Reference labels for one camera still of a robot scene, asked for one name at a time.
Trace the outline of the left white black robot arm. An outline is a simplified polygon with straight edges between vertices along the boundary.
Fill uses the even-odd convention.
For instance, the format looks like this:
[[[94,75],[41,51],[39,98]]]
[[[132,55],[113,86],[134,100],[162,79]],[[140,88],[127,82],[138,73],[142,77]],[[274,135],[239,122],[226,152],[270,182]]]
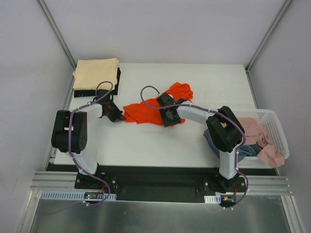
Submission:
[[[96,173],[98,163],[87,149],[87,125],[102,117],[113,123],[125,120],[110,91],[100,89],[92,102],[72,111],[57,111],[51,138],[52,147],[73,160],[79,173],[87,175],[86,183],[93,189],[102,185],[103,178]]]

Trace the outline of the orange t shirt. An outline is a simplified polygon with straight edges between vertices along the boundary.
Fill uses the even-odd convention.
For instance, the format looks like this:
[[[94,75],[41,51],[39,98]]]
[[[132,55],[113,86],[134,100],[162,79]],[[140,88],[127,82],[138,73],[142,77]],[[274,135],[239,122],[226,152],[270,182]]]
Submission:
[[[174,83],[165,93],[173,97],[174,100],[185,99],[191,101],[193,91],[188,83]],[[125,122],[145,124],[151,123],[163,126],[160,110],[146,106],[142,101],[140,103],[132,103],[123,107]]]

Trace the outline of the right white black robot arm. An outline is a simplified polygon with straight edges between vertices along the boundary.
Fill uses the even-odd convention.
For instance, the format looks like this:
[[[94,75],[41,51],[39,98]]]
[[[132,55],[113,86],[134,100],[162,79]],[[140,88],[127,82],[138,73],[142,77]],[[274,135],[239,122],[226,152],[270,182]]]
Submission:
[[[238,119],[227,106],[218,110],[196,106],[185,99],[174,100],[164,93],[156,99],[160,105],[160,115],[164,127],[181,123],[188,119],[207,126],[214,146],[219,150],[219,187],[230,191],[236,186],[237,152],[245,137],[245,131]]]

